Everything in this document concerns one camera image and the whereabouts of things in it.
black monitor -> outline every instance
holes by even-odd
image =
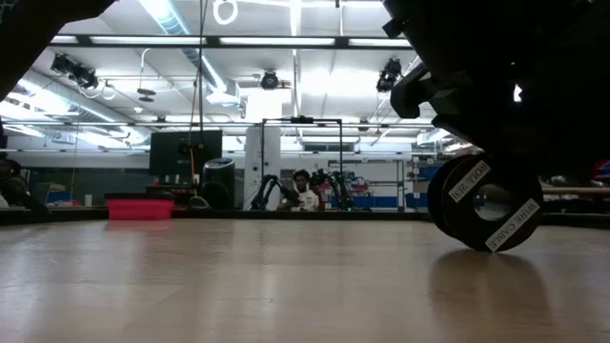
[[[189,133],[157,132],[151,136],[150,175],[190,175]],[[203,143],[203,150],[193,149],[194,172],[201,174],[209,160],[222,157],[222,131],[193,131],[191,146]]]

black panel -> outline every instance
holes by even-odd
[[[181,152],[180,147],[188,145],[188,132],[153,133],[151,141],[150,175],[190,175],[191,157],[188,149]],[[203,165],[222,156],[222,131],[199,131],[191,133],[191,145],[204,145],[202,151],[193,150],[194,172],[202,173]]]

ceiling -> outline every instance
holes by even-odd
[[[217,23],[214,19],[213,1],[210,1],[204,22],[204,34],[291,35],[294,33],[294,28],[291,29],[291,1],[294,0],[238,0],[238,15],[229,25]],[[300,35],[340,36],[342,28],[342,35],[345,36],[385,38],[381,27],[389,20],[389,15],[379,1],[343,2],[342,10],[335,8],[334,0],[298,2],[302,7],[300,25],[297,28]],[[199,1],[174,0],[174,3],[191,31],[198,33]],[[220,16],[228,17],[230,8],[230,5],[222,5],[219,8]],[[140,0],[121,0],[114,3],[99,18],[70,23],[60,33],[161,35],[164,31],[144,9]],[[100,79],[108,81],[117,89],[117,95],[112,100],[106,100],[102,96],[92,100],[100,106],[117,112],[126,120],[154,121],[158,116],[166,116],[168,121],[189,122],[193,101],[197,103],[193,89],[195,66],[178,49],[152,49],[145,54],[144,69],[140,77],[143,52],[142,49],[126,48],[53,47],[42,53],[31,70],[78,91],[74,83],[64,77],[57,78],[57,74],[50,69],[57,53],[67,54],[73,60],[96,69],[96,75]],[[294,84],[295,59],[292,50],[208,49],[204,50],[204,53],[221,77],[233,79],[239,84],[244,100],[262,91],[257,86],[256,76],[264,70],[275,70],[280,79],[286,80],[290,85]],[[412,50],[300,50],[298,55],[301,77],[296,86],[302,94],[299,112],[301,115],[341,118],[354,123],[366,118],[371,123],[383,124],[429,124],[436,115],[432,108],[425,104],[421,106],[419,119],[399,120],[389,106],[388,94],[376,91],[379,71],[388,59],[399,58],[405,69],[416,58]],[[157,92],[154,102],[144,103],[138,100],[142,95],[136,90],[140,87]],[[94,97],[101,88],[102,86],[98,90],[87,91],[86,94]],[[292,91],[286,89],[273,92],[283,103],[282,116],[295,115]],[[142,109],[142,112],[136,113],[135,108]],[[237,109],[213,106],[207,101],[204,101],[203,109],[209,114],[204,121],[251,121],[241,118]],[[241,134],[243,130],[225,129],[229,134]],[[310,129],[304,134],[336,134],[333,131],[323,131]],[[421,129],[403,128],[386,132],[385,135],[413,138],[419,133]]]

wooden floor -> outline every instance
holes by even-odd
[[[3,343],[610,342],[610,231],[542,228],[490,255],[418,222],[15,229]]]

white label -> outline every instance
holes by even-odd
[[[477,183],[491,171],[491,168],[484,161],[478,162],[466,176],[464,176],[456,186],[449,191],[449,195],[458,203],[469,190],[474,188]]]
[[[529,199],[523,206],[518,209],[515,214],[511,216],[510,219],[502,225],[494,234],[492,234],[485,245],[491,250],[495,252],[499,247],[504,244],[517,230],[523,226],[531,217],[540,210],[540,205],[534,199]]]

